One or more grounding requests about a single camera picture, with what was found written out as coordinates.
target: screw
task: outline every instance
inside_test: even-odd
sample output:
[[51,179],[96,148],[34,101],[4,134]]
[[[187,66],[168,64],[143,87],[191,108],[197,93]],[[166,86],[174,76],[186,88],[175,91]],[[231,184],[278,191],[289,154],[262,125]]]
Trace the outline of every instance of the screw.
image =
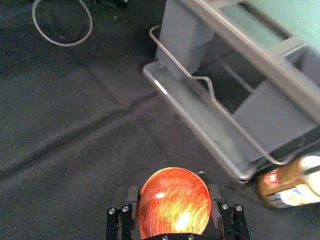
[[192,234],[188,234],[188,240],[194,240],[195,236],[193,236]]
[[116,209],[114,207],[108,210],[108,214],[110,215],[114,214],[115,212],[116,212]]
[[227,210],[229,208],[228,204],[224,203],[221,205],[221,207],[224,209],[224,210]]
[[235,210],[241,212],[243,210],[242,206],[238,205],[238,206],[235,206]]
[[128,210],[129,210],[129,206],[128,205],[125,205],[125,206],[123,206],[122,207],[122,212],[128,212]]

